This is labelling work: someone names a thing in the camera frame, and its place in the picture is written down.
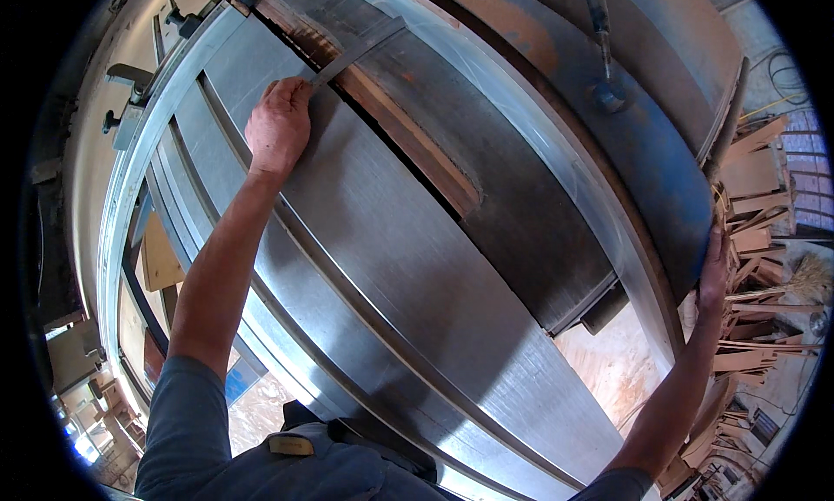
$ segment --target metal handle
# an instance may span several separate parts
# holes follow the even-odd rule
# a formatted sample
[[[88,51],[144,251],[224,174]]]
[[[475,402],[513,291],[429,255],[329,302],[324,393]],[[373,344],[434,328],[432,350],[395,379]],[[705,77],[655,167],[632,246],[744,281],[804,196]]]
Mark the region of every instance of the metal handle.
[[[116,115],[113,114],[112,110],[107,111],[107,113],[104,114],[104,122],[102,122],[102,133],[107,133],[113,127],[118,127],[120,122],[122,121],[116,118]]]

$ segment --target shirt sleeve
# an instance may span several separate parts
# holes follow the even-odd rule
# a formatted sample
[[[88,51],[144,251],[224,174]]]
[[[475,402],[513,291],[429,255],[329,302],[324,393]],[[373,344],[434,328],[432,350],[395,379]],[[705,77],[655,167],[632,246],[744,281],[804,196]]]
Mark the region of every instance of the shirt sleeve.
[[[569,501],[640,501],[652,487],[652,478],[639,468],[605,472]]]
[[[136,495],[175,498],[199,489],[232,458],[223,383],[204,363],[171,357],[151,399]]]

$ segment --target metal rail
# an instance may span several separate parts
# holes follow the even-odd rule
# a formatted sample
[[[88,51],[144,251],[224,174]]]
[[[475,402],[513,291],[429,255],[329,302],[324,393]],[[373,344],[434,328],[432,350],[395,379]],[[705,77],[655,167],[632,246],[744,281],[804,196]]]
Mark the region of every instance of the metal rail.
[[[142,179],[150,164],[173,111],[193,79],[214,55],[217,47],[245,20],[226,2],[210,13],[203,25],[181,47],[165,58],[154,77],[150,98],[127,150],[116,152],[113,173],[104,199],[99,234],[99,277],[96,282],[99,302],[99,329],[108,358],[119,354],[119,281],[123,246]],[[116,378],[122,374],[113,366]]]

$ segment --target yellow cable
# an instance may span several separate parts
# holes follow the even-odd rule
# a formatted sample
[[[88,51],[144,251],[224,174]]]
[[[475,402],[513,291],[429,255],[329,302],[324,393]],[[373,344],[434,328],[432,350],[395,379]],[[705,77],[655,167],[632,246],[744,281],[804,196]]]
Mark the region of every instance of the yellow cable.
[[[780,99],[780,100],[778,100],[778,101],[775,101],[775,102],[773,102],[773,103],[768,103],[768,104],[766,104],[766,105],[765,105],[764,107],[762,107],[761,109],[756,109],[756,110],[754,110],[753,112],[748,112],[748,113],[746,113],[745,115],[741,116],[741,117],[739,118],[739,120],[742,120],[742,119],[745,119],[745,118],[749,118],[750,116],[752,116],[752,115],[753,115],[753,114],[755,114],[755,113],[761,112],[762,110],[765,110],[765,109],[769,109],[769,108],[770,108],[770,107],[772,107],[773,105],[778,105],[779,103],[781,103],[781,102],[783,102],[783,101],[787,101],[788,99],[791,99],[791,98],[796,98],[797,96],[802,96],[803,94],[805,94],[805,93],[804,93],[804,92],[797,92],[796,94],[791,94],[790,96],[785,96],[784,98],[782,98],[782,99]]]

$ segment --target blue painted metal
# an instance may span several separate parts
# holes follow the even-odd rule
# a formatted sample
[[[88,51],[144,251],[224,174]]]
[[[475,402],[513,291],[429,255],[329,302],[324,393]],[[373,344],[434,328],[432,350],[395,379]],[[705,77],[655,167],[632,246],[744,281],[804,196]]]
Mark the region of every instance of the blue painted metal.
[[[234,405],[260,378],[245,359],[238,359],[226,372],[226,404]]]
[[[545,74],[594,134],[631,192],[680,302],[701,274],[712,223],[710,186],[681,134],[616,62],[626,104],[614,114],[599,111],[591,97],[603,80],[599,46],[537,0],[455,1]]]

